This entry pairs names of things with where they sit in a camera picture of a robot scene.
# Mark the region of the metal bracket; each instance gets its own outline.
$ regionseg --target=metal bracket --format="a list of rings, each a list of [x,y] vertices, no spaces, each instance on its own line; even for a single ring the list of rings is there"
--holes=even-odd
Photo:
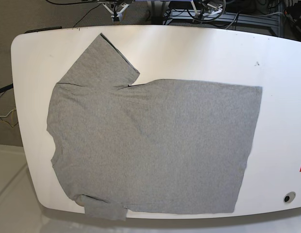
[[[180,13],[182,9],[176,9],[177,11],[172,11],[171,17],[173,19],[192,19],[191,16],[188,15],[187,12]],[[214,20],[215,23],[227,23],[231,22],[236,13],[224,13],[219,18]],[[204,15],[204,19],[212,19],[215,18],[215,15]],[[281,17],[274,15],[271,17],[262,17],[262,16],[252,16],[252,15],[244,15],[240,14],[238,17],[238,25],[240,26],[251,26],[257,28],[266,28],[274,32],[276,36],[281,37],[282,31],[279,29],[279,19]]]
[[[111,13],[112,21],[115,22],[116,20],[115,20],[115,18],[114,18],[114,12],[107,6],[106,3],[104,3],[103,6],[108,10],[109,13]],[[121,11],[117,12],[117,18],[118,18],[117,21],[119,21],[119,22],[122,21],[122,15],[123,15],[122,13],[123,13],[129,6],[130,6],[129,4],[124,4],[124,5],[122,6]]]

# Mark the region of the white table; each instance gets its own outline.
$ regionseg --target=white table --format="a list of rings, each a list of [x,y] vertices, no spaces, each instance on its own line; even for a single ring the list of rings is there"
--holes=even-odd
[[[236,31],[174,26],[106,26],[22,34],[12,43],[14,91],[28,166],[42,205],[84,213],[58,183],[55,145],[46,131],[51,93],[103,33],[141,73],[155,79],[204,80],[263,87],[261,110],[232,214],[135,213],[136,218],[209,218],[301,206],[301,43]],[[284,203],[287,193],[296,198]]]

